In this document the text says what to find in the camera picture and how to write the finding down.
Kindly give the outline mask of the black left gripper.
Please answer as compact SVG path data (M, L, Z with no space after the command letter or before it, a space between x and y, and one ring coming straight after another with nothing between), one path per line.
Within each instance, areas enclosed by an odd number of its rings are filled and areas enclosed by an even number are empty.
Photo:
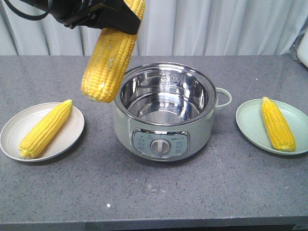
M141 25L141 17L125 2L105 0L53 0L53 17L65 27L117 29L129 35L136 35Z

